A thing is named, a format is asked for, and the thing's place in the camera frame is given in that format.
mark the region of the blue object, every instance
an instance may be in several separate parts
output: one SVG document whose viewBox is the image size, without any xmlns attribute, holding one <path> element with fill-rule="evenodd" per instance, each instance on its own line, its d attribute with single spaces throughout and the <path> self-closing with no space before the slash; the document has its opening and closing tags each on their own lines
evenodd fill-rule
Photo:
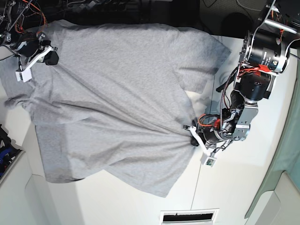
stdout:
<svg viewBox="0 0 300 225">
<path fill-rule="evenodd" d="M 0 164 L 3 163 L 3 158 L 12 151 L 12 148 L 4 149 L 2 152 L 0 152 Z"/>
</svg>

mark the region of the black cable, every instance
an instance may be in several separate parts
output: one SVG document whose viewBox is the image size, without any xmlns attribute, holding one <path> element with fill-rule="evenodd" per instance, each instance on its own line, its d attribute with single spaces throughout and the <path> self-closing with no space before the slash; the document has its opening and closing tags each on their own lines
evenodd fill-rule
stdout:
<svg viewBox="0 0 300 225">
<path fill-rule="evenodd" d="M 42 22 L 43 22 L 43 14 L 42 14 L 42 8 L 41 8 L 41 6 L 39 5 L 38 0 L 36 0 L 36 2 L 34 3 L 34 5 L 35 5 L 35 4 L 37 4 L 37 7 L 39 8 L 40 13 L 41 13 L 41 21 L 40 21 L 40 23 L 39 23 L 39 26 L 38 26 L 37 32 L 36 32 L 36 33 L 38 33 L 38 30 L 39 30 L 39 28 L 41 27 Z"/>
<path fill-rule="evenodd" d="M 142 15 L 142 10 L 143 10 L 143 2 L 142 0 L 139 0 L 139 24 L 141 24 L 143 15 Z"/>
<path fill-rule="evenodd" d="M 151 22 L 151 16 L 152 16 L 152 14 L 151 14 L 151 11 L 152 11 L 152 0 L 150 0 L 149 3 L 148 3 L 148 9 L 149 9 L 148 23 L 150 23 Z"/>
<path fill-rule="evenodd" d="M 242 77 L 245 77 L 245 76 L 253 75 L 253 74 L 254 73 L 245 73 L 244 75 L 240 76 L 239 79 L 242 78 Z"/>
<path fill-rule="evenodd" d="M 224 146 L 215 148 L 214 151 L 212 153 L 217 153 L 220 149 L 223 149 L 222 151 L 224 151 L 226 148 Z"/>
<path fill-rule="evenodd" d="M 238 3 L 237 3 L 237 5 L 238 5 L 240 8 L 242 8 L 242 9 L 247 13 L 249 19 L 251 20 L 251 23 L 253 23 L 253 19 L 252 19 L 252 16 L 250 15 L 250 13 L 249 13 L 245 8 L 243 8 L 242 6 L 240 6 Z"/>
<path fill-rule="evenodd" d="M 229 102 L 229 108 L 230 108 L 231 102 L 230 102 L 230 100 L 229 100 L 229 97 L 227 97 L 227 95 L 226 95 L 226 91 L 225 91 L 225 97 L 227 98 L 227 100 L 228 100 L 228 102 Z"/>
<path fill-rule="evenodd" d="M 235 79 L 235 76 L 232 76 L 230 78 L 230 81 L 229 81 L 228 85 L 231 84 L 234 81 L 234 79 Z M 226 82 L 224 82 L 221 86 L 217 87 L 216 92 L 220 93 L 223 90 L 223 88 L 225 87 L 225 84 L 226 84 Z"/>
<path fill-rule="evenodd" d="M 219 115 L 217 114 L 206 114 L 206 115 L 203 115 L 199 120 L 203 120 L 203 123 L 206 119 L 208 118 L 211 118 L 211 117 L 216 117 L 217 119 L 219 119 Z"/>
<path fill-rule="evenodd" d="M 214 75 L 214 82 L 212 84 L 212 91 L 211 91 L 211 99 L 214 95 L 214 89 L 215 89 L 215 78 L 216 78 L 216 75 Z M 212 107 L 212 101 L 210 102 L 210 113 L 211 113 L 211 107 Z"/>
<path fill-rule="evenodd" d="M 120 0 L 117 0 L 117 3 L 116 3 L 117 12 L 119 11 L 120 2 L 121 2 Z"/>
<path fill-rule="evenodd" d="M 75 9 L 75 8 L 81 8 L 81 6 L 76 6 L 76 7 L 72 7 L 72 8 L 66 8 L 66 9 L 63 9 L 63 10 L 61 10 L 61 11 L 58 11 L 58 12 L 56 12 L 56 13 L 51 13 L 51 14 L 45 14 L 45 16 L 52 16 L 52 15 L 56 15 L 56 14 L 58 14 L 58 13 L 61 13 L 61 12 L 64 12 L 64 11 L 67 11 L 67 10 L 70 10 L 70 9 Z"/>
<path fill-rule="evenodd" d="M 200 16 L 200 11 L 199 11 L 199 23 L 201 24 L 203 31 L 205 31 L 205 29 L 208 31 L 209 34 L 213 35 L 213 32 L 211 31 L 211 29 L 209 29 L 208 26 L 206 26 L 203 21 L 201 20 L 201 16 Z"/>
<path fill-rule="evenodd" d="M 223 126 L 223 100 L 225 98 L 225 92 L 226 92 L 226 89 L 229 85 L 229 82 L 230 82 L 230 79 L 231 77 L 235 76 L 236 73 L 238 71 L 238 67 L 236 67 L 232 73 L 229 75 L 227 81 L 225 82 L 225 85 L 223 87 L 223 91 L 222 91 L 222 96 L 221 96 L 221 101 L 220 101 L 220 127 L 221 127 L 221 130 L 222 130 L 222 126 Z"/>
<path fill-rule="evenodd" d="M 205 4 L 205 7 L 206 7 L 206 8 L 210 8 L 210 7 L 212 7 L 217 1 L 218 1 L 218 0 L 215 0 L 210 6 L 207 6 L 204 0 L 203 0 L 203 3 Z"/>
<path fill-rule="evenodd" d="M 8 28 L 8 32 L 11 31 L 11 29 L 15 26 L 15 24 L 18 22 L 18 20 L 21 18 L 21 16 L 24 14 L 24 12 L 26 11 L 26 9 L 28 9 L 30 7 L 30 4 L 33 0 L 29 0 L 26 4 L 26 6 L 22 9 L 22 11 L 20 12 L 20 14 L 17 16 L 16 20 L 10 25 L 10 27 Z"/>
<path fill-rule="evenodd" d="M 300 60 L 300 57 L 294 54 L 290 54 L 291 56 L 295 57 L 296 59 Z"/>
</svg>

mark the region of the white table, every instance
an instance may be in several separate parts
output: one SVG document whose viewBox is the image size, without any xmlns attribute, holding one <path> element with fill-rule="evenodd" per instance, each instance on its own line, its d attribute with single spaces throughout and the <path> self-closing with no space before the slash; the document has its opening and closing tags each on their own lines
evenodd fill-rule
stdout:
<svg viewBox="0 0 300 225">
<path fill-rule="evenodd" d="M 188 93 L 197 115 L 209 112 L 212 91 L 226 80 L 238 62 L 242 40 L 218 39 L 232 50 L 232 54 L 215 79 L 207 83 L 203 94 Z M 251 124 L 247 140 L 236 142 L 219 154 L 213 168 L 202 166 L 200 169 L 202 151 L 197 148 L 166 198 L 136 190 L 105 171 L 76 183 L 46 183 L 40 177 L 44 176 L 44 171 L 34 126 L 27 112 L 22 108 L 8 111 L 0 105 L 0 122 L 9 131 L 9 136 L 26 151 L 32 173 L 39 175 L 35 176 L 35 185 L 45 211 L 51 211 L 54 220 L 58 219 L 62 225 L 158 225 L 161 210 L 213 208 L 220 208 L 216 224 L 243 225 L 284 126 L 293 93 L 296 63 L 291 59 L 287 71 L 279 76 L 270 99 L 259 102 L 259 113 Z M 0 97 L 0 104 L 3 104 L 6 95 L 2 87 Z M 216 108 L 220 94 L 214 92 L 212 100 L 212 108 Z"/>
</svg>

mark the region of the white surface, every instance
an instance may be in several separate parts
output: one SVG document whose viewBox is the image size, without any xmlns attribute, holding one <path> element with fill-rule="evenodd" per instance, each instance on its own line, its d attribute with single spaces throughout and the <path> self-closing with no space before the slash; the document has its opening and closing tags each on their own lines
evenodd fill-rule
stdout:
<svg viewBox="0 0 300 225">
<path fill-rule="evenodd" d="M 260 197 L 246 225 L 298 225 L 299 209 L 300 192 L 284 172 L 275 190 Z"/>
<path fill-rule="evenodd" d="M 228 37 L 219 40 L 232 49 L 232 54 L 217 73 L 215 82 L 213 79 L 208 82 L 203 94 L 188 93 L 193 97 L 197 115 L 210 111 L 213 83 L 215 89 L 224 82 L 238 61 L 242 40 Z M 50 211 L 50 215 L 58 218 L 62 225 L 158 225 L 161 210 L 213 208 L 220 208 L 215 224 L 244 225 L 247 221 L 244 216 L 278 144 L 295 76 L 296 59 L 293 58 L 288 70 L 279 76 L 270 99 L 259 102 L 259 113 L 251 124 L 247 140 L 234 143 L 226 152 L 219 154 L 213 168 L 202 166 L 199 176 L 202 153 L 198 148 L 165 199 L 138 191 L 101 171 L 68 184 L 48 184 L 43 183 L 43 179 L 35 180 L 42 204 L 51 202 L 46 208 L 47 213 Z M 0 99 L 0 104 L 3 104 L 6 99 L 3 88 L 0 88 Z M 213 101 L 219 101 L 219 96 L 214 94 Z M 0 105 L 0 109 L 0 122 L 9 130 L 11 138 L 27 151 L 33 174 L 44 176 L 34 126 L 30 126 L 28 113 L 22 108 L 7 111 Z M 18 176 L 23 177 L 23 173 L 26 174 L 26 170 Z"/>
<path fill-rule="evenodd" d="M 300 192 L 287 173 L 281 175 L 275 193 L 280 200 L 281 208 L 271 225 L 300 224 Z"/>
<path fill-rule="evenodd" d="M 242 40 L 232 40 L 223 37 L 223 44 L 233 51 L 216 74 L 214 88 L 222 84 L 236 67 Z M 202 166 L 193 210 L 220 208 L 216 224 L 246 223 L 244 216 L 268 170 L 284 127 L 296 70 L 297 61 L 291 59 L 287 70 L 277 78 L 270 99 L 258 102 L 259 112 L 251 123 L 247 139 L 234 142 L 223 154 L 219 154 L 213 168 Z M 220 94 L 214 93 L 213 101 L 219 99 Z"/>
<path fill-rule="evenodd" d="M 263 213 L 263 210 L 266 208 L 268 202 L 270 199 L 275 199 L 275 204 L 273 205 L 275 208 L 273 211 L 278 212 L 280 210 L 280 201 L 275 194 L 274 191 L 266 191 L 261 195 L 259 198 L 255 208 L 253 209 L 253 212 L 251 213 L 249 219 L 246 222 L 246 225 L 255 225 L 257 221 L 259 220 L 261 214 Z"/>
<path fill-rule="evenodd" d="M 31 124 L 30 116 L 29 113 L 20 106 L 13 110 L 8 110 L 4 106 L 4 102 L 7 99 L 0 81 L 0 124 L 3 125 L 2 128 L 8 132 L 8 135 L 15 143 L 21 146 L 25 139 L 28 127 Z"/>
<path fill-rule="evenodd" d="M 30 178 L 31 168 L 22 154 L 0 184 L 1 224 L 49 225 Z"/>
<path fill-rule="evenodd" d="M 6 47 L 0 47 L 0 60 L 12 55 L 12 53 Z"/>
</svg>

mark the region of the gray fabric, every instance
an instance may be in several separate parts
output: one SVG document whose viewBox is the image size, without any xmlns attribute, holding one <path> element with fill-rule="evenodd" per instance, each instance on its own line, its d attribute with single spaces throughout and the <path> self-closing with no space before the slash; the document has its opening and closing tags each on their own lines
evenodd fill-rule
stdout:
<svg viewBox="0 0 300 225">
<path fill-rule="evenodd" d="M 37 63 L 33 79 L 18 83 L 11 58 L 0 76 L 7 106 L 22 105 L 36 125 L 47 181 L 105 169 L 167 196 L 194 152 L 183 129 L 195 118 L 184 89 L 201 93 L 229 50 L 199 30 L 159 24 L 60 21 L 45 33 L 59 48 L 58 65 Z"/>
</svg>

